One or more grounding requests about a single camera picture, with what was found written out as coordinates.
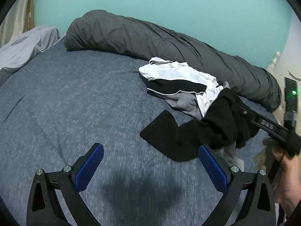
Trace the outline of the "person's right hand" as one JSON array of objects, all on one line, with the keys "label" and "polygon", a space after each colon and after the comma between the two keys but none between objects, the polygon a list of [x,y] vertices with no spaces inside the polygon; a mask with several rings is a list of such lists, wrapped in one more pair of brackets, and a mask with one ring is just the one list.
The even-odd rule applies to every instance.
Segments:
[{"label": "person's right hand", "polygon": [[287,216],[291,216],[300,201],[299,159],[298,156],[290,157],[282,148],[274,146],[271,151],[283,168],[274,199],[282,206]]}]

